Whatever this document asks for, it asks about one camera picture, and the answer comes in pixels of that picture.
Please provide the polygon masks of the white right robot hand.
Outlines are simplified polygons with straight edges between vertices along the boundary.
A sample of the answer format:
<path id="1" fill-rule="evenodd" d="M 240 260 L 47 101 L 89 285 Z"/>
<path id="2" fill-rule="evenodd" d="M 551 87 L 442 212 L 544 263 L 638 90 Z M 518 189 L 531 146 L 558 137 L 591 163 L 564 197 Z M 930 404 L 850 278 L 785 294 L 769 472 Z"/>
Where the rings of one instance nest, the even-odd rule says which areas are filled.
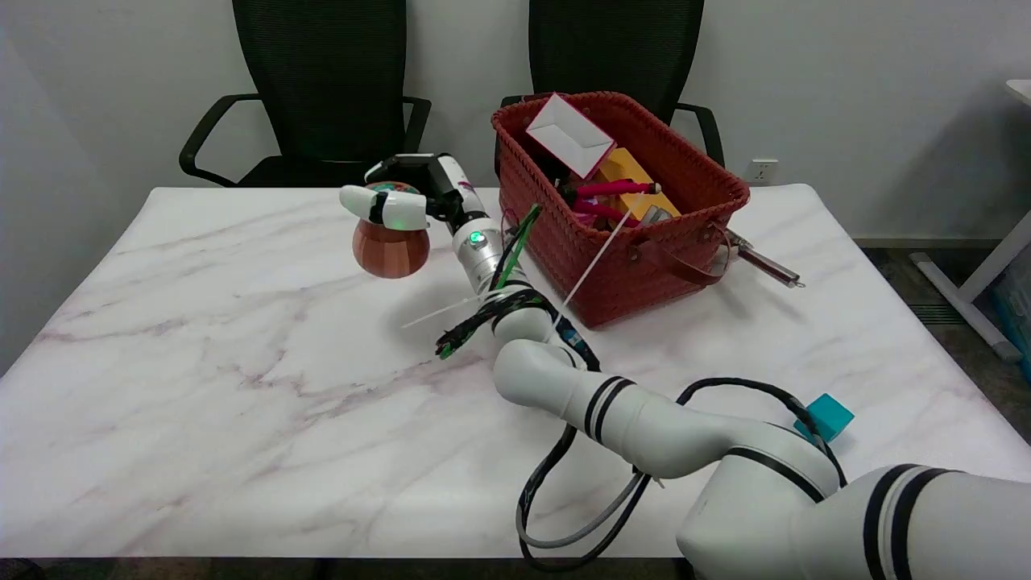
<path id="1" fill-rule="evenodd" d="M 478 192 L 448 153 L 398 153 L 367 170 L 364 186 L 338 190 L 343 209 L 394 231 L 418 231 L 435 219 L 454 234 L 466 223 L 486 219 Z"/>

